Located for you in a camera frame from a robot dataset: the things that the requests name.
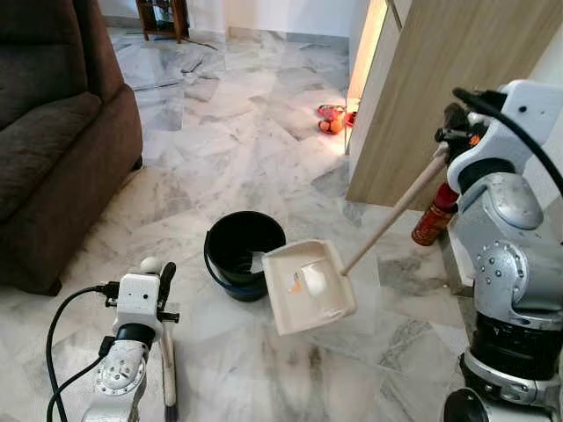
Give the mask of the beige broom with purple bristles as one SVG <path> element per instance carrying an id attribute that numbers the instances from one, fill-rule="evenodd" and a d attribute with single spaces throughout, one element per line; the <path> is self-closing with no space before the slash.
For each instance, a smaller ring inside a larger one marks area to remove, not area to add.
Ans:
<path id="1" fill-rule="evenodd" d="M 164 268 L 166 261 L 161 258 L 147 257 L 141 262 L 142 273 L 158 274 Z M 166 301 L 165 310 L 177 310 L 179 305 Z M 161 351 L 161 374 L 162 390 L 164 391 L 165 422 L 179 421 L 179 394 L 177 385 L 176 353 L 174 353 L 174 341 L 172 340 L 173 323 L 162 323 L 164 333 L 161 334 L 158 344 Z"/>

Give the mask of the beige dustpan with long handle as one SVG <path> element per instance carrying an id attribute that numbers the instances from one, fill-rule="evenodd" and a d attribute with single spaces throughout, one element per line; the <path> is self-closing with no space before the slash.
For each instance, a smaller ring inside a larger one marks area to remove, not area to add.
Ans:
<path id="1" fill-rule="evenodd" d="M 429 164 L 399 197 L 389 216 L 377 225 L 362 248 L 352 258 L 342 260 L 334 242 L 325 238 L 307 238 L 307 240 L 289 243 L 261 256 L 260 263 L 266 276 L 271 309 L 279 335 L 304 332 L 313 327 L 342 320 L 343 317 L 355 313 L 357 302 L 355 302 L 353 281 L 350 279 L 351 271 L 406 211 L 407 205 L 422 192 L 425 185 L 430 184 L 440 171 L 445 169 L 447 153 L 447 145 L 438 143 L 438 148 L 435 149 Z M 321 260 L 330 264 L 335 272 L 327 297 L 318 299 L 305 293 L 291 294 L 289 287 L 292 284 L 293 274 L 302 266 Z"/>

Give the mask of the light wooden cabinet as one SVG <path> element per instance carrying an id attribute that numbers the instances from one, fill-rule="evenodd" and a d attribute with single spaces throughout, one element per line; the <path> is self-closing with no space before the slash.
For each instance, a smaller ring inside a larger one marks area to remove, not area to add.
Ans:
<path id="1" fill-rule="evenodd" d="M 562 24 L 562 0 L 370 0 L 348 92 L 347 200 L 393 205 L 429 161 L 453 90 L 530 79 Z"/>

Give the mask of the black bucket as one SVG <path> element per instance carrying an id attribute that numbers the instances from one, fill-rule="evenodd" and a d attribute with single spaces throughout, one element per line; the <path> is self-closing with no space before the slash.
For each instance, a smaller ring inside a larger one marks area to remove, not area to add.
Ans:
<path id="1" fill-rule="evenodd" d="M 284 229 L 257 210 L 225 215 L 208 230 L 202 246 L 205 268 L 224 292 L 239 302 L 256 302 L 268 294 L 266 276 L 252 268 L 254 256 L 286 244 Z"/>

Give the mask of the red spray can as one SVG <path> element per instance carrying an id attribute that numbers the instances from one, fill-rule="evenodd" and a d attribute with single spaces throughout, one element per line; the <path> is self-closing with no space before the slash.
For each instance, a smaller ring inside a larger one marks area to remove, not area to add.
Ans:
<path id="1" fill-rule="evenodd" d="M 412 229 L 411 238 L 421 246 L 431 246 L 442 235 L 457 214 L 458 193 L 447 182 L 439 185 L 437 193 L 425 214 Z"/>

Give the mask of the red orange toy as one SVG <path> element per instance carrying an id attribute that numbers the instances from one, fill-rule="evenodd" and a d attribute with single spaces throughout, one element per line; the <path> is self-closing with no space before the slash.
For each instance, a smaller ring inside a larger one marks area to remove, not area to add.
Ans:
<path id="1" fill-rule="evenodd" d="M 319 105 L 317 114 L 321 117 L 318 129 L 327 135 L 338 135 L 355 124 L 354 110 L 350 112 L 342 105 Z"/>

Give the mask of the dark brown sofa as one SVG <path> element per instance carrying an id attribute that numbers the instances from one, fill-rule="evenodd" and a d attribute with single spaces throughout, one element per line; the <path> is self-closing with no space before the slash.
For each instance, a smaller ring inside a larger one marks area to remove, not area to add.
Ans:
<path id="1" fill-rule="evenodd" d="M 0 286 L 57 295 L 142 153 L 98 0 L 0 0 Z"/>

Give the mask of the small wooden table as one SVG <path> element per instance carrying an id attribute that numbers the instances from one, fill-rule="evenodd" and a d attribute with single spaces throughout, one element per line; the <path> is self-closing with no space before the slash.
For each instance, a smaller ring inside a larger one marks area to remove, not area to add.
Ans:
<path id="1" fill-rule="evenodd" d="M 189 39 L 186 0 L 135 0 L 146 41 Z"/>

